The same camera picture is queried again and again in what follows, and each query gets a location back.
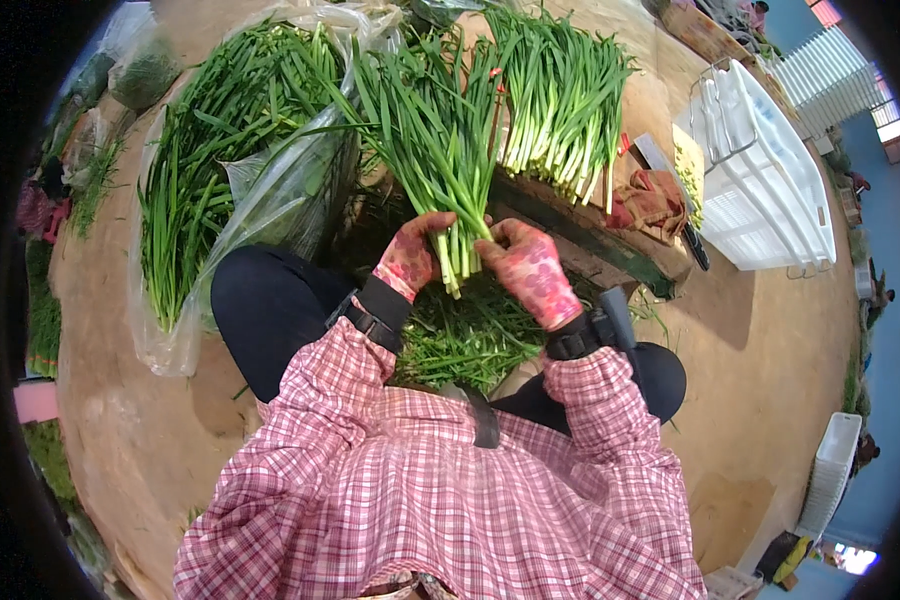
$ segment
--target hand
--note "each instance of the hand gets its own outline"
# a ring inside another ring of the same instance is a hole
[[[427,234],[445,231],[456,220],[453,212],[428,212],[405,223],[384,250],[373,276],[412,304],[420,288],[441,276],[440,264],[427,249]]]
[[[474,250],[540,327],[559,330],[584,312],[549,235],[516,219],[504,219],[490,232],[508,246],[477,240]]]

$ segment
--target pink plaid shirt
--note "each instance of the pink plaid shirt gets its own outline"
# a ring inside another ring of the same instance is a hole
[[[182,598],[354,598],[396,573],[460,598],[706,598],[680,462],[611,348],[544,361],[568,438],[385,387],[395,356],[340,318],[293,357],[264,425],[184,535]]]

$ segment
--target glove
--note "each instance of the glove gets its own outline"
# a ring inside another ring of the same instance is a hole
[[[441,276],[440,263],[427,249],[427,234],[445,231],[456,220],[453,212],[428,212],[404,223],[384,250],[373,276],[413,304],[420,289]]]
[[[477,240],[474,250],[540,327],[556,331],[583,314],[549,235],[516,219],[504,219],[490,232],[508,246]]]

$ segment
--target black pants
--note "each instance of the black pants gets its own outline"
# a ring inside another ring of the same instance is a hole
[[[261,402],[276,397],[290,359],[324,336],[324,322],[354,286],[275,247],[241,247],[220,261],[210,291],[216,325]],[[666,423],[684,401],[684,366],[655,343],[640,342],[635,359],[648,410]],[[542,374],[493,407],[570,435],[564,405],[543,390]]]

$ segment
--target window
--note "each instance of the window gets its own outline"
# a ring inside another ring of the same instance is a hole
[[[806,0],[806,2],[823,27],[831,27],[843,20],[843,16],[830,0]]]
[[[873,124],[876,125],[876,134],[880,137],[880,143],[887,153],[890,164],[900,162],[900,107],[894,99],[887,81],[878,71],[876,74],[876,87],[880,90],[883,102],[870,111]]]

